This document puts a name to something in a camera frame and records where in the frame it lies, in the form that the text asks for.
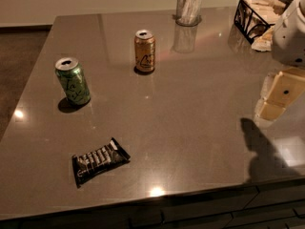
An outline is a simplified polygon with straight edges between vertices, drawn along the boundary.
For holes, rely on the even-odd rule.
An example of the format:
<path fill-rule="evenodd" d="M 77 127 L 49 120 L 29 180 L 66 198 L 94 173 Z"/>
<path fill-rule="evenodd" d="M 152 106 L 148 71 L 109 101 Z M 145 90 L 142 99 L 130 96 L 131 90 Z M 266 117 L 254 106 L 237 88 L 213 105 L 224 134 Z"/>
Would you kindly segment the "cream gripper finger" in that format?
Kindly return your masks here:
<path fill-rule="evenodd" d="M 305 92 L 305 70 L 288 68 L 275 74 L 273 86 L 266 100 L 257 103 L 257 115 L 273 121 Z"/>
<path fill-rule="evenodd" d="M 268 73 L 263 81 L 260 96 L 266 100 L 275 80 L 275 73 Z"/>

